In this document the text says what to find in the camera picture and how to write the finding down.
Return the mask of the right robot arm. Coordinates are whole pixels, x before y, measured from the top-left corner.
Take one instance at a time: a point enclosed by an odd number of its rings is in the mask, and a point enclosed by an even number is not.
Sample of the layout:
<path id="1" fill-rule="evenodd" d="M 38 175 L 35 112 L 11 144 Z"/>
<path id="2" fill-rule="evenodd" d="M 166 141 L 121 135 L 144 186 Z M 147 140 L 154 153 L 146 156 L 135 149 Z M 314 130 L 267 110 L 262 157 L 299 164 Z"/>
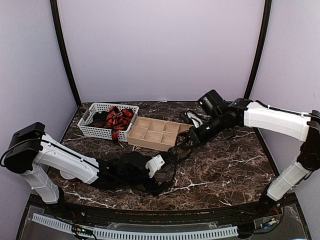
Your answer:
<path id="1" fill-rule="evenodd" d="M 320 168 L 320 113 L 317 110 L 295 112 L 238 98 L 222 108 L 199 127 L 192 127 L 188 137 L 195 146 L 233 127 L 250 127 L 280 133 L 302 142 L 299 155 L 267 188 L 255 213 L 266 217 L 289 190 Z"/>

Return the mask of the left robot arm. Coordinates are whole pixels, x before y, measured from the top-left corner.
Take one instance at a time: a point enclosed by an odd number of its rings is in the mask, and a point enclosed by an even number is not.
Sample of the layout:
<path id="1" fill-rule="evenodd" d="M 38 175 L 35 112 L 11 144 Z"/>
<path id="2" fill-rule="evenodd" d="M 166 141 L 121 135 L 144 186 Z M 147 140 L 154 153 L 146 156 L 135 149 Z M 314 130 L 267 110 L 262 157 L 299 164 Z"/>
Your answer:
<path id="1" fill-rule="evenodd" d="M 58 217 L 67 218 L 71 208 L 64 202 L 63 190 L 43 169 L 44 165 L 59 170 L 65 179 L 78 179 L 93 188 L 116 190 L 128 186 L 158 196 L 173 185 L 175 178 L 158 183 L 155 173 L 173 159 L 169 152 L 150 157 L 137 151 L 108 161 L 88 157 L 55 141 L 45 132 L 43 123 L 35 122 L 13 134 L 0 165 L 21 175 Z"/>

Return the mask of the brown green patterned tie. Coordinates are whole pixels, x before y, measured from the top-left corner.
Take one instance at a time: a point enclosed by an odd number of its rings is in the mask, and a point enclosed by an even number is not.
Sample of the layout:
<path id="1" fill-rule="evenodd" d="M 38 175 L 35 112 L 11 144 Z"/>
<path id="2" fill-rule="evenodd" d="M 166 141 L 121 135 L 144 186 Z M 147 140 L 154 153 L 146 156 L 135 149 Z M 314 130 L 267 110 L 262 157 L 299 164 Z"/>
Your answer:
<path id="1" fill-rule="evenodd" d="M 176 161 L 188 159 L 193 152 L 193 141 L 185 134 L 179 134 L 175 145 L 168 150 L 169 155 Z"/>

